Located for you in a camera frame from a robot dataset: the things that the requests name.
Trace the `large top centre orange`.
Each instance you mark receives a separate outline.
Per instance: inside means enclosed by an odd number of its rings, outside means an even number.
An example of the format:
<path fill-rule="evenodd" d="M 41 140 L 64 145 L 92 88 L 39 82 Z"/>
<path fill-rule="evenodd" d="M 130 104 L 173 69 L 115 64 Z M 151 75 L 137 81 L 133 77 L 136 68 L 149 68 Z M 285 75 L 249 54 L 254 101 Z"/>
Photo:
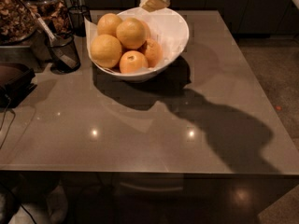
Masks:
<path fill-rule="evenodd" d="M 91 43 L 90 53 L 101 67 L 113 68 L 122 56 L 121 42 L 113 35 L 99 35 Z"/>

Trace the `black mesh cup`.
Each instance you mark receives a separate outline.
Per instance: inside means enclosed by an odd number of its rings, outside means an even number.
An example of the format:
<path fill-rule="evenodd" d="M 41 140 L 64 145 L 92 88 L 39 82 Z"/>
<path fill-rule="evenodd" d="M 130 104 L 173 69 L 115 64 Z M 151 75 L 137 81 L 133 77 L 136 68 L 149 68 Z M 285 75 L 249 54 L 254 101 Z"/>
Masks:
<path fill-rule="evenodd" d="M 52 70 L 56 73 L 72 73 L 80 68 L 80 59 L 74 36 L 67 33 L 56 34 L 56 40 L 45 41 L 53 62 Z"/>
<path fill-rule="evenodd" d="M 86 6 L 72 6 L 68 9 L 72 32 L 76 36 L 85 37 L 85 21 L 91 21 L 90 10 Z"/>

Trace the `glass jar of dried snacks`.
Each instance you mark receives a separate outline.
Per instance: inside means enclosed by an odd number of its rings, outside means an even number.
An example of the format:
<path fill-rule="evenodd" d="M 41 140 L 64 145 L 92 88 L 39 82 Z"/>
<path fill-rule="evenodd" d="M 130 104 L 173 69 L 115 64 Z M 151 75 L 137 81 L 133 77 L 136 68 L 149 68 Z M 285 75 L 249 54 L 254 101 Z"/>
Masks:
<path fill-rule="evenodd" d="M 0 0 L 0 45 L 10 45 L 30 37 L 36 23 L 22 0 Z"/>

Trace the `hidden orange back centre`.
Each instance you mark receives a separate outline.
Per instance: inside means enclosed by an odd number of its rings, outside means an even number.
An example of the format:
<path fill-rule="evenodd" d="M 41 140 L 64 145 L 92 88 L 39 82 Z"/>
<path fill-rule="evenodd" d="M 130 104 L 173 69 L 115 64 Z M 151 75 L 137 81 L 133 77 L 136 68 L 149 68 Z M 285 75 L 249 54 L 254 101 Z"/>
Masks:
<path fill-rule="evenodd" d="M 151 31 L 144 21 L 128 18 L 117 27 L 116 36 L 125 48 L 139 49 L 151 37 Z"/>

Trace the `orange right of front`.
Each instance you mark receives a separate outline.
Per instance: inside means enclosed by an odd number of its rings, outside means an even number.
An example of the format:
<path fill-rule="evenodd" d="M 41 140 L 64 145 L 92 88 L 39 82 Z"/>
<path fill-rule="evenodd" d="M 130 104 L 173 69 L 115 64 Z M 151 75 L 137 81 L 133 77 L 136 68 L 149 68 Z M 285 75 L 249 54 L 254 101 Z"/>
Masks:
<path fill-rule="evenodd" d="M 138 49 L 147 59 L 150 68 L 155 67 L 163 58 L 163 51 L 160 44 L 154 39 L 147 39 Z"/>

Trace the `black device on left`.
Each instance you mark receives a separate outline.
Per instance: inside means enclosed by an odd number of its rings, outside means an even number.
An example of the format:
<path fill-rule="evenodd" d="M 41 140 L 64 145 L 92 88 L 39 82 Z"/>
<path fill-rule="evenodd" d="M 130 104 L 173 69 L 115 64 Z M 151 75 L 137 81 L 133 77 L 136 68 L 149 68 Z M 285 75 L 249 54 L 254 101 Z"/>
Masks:
<path fill-rule="evenodd" d="M 33 68 L 21 63 L 0 63 L 0 107 L 16 107 L 35 87 Z"/>

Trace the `front orange with stem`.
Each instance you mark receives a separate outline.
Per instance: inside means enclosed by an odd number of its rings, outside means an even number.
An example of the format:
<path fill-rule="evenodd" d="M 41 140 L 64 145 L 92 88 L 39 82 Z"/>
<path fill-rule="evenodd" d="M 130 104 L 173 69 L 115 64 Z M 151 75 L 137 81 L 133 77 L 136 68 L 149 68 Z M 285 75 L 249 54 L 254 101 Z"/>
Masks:
<path fill-rule="evenodd" d="M 136 50 L 125 52 L 119 62 L 120 71 L 123 74 L 133 73 L 141 68 L 148 68 L 148 60 L 145 55 Z"/>

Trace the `black mesh cup far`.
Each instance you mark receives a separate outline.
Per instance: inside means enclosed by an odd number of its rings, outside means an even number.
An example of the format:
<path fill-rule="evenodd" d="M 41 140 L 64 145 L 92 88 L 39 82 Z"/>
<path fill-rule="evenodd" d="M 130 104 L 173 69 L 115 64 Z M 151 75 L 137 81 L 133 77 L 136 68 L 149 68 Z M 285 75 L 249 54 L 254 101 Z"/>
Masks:
<path fill-rule="evenodd" d="M 68 9 L 72 32 L 76 36 L 85 37 L 85 21 L 91 21 L 90 10 L 86 6 L 72 6 Z"/>

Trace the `white shoe under table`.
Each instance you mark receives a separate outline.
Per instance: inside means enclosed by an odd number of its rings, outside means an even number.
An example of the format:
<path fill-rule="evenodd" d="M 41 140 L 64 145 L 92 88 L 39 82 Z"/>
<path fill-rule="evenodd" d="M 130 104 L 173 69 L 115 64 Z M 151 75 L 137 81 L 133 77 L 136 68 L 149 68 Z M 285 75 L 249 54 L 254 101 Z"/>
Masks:
<path fill-rule="evenodd" d="M 36 198 L 47 205 L 51 224 L 63 224 L 66 220 L 68 202 L 64 188 L 60 184 L 54 187 L 27 185 L 22 189 L 12 192 L 8 197 L 10 198 L 8 203 L 11 204 L 11 207 L 7 209 L 8 219 L 11 219 L 19 211 L 22 201 Z"/>

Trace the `orange back left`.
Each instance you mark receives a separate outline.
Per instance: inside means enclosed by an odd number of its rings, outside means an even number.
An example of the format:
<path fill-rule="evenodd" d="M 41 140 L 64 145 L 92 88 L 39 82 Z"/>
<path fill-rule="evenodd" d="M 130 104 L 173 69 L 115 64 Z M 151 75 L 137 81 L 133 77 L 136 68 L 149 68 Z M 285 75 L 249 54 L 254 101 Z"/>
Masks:
<path fill-rule="evenodd" d="M 114 14 L 103 15 L 97 23 L 97 33 L 99 35 L 116 35 L 117 27 L 122 23 L 122 19 Z"/>

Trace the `black mesh cup near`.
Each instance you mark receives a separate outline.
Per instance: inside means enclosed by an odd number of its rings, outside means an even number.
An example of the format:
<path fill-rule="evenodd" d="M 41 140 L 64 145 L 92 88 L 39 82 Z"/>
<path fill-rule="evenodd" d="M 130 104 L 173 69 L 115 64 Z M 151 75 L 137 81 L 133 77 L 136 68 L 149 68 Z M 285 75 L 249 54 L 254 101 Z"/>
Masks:
<path fill-rule="evenodd" d="M 56 73 L 72 73 L 80 68 L 80 59 L 74 36 L 67 33 L 56 34 L 56 40 L 45 41 L 53 62 L 52 70 Z"/>

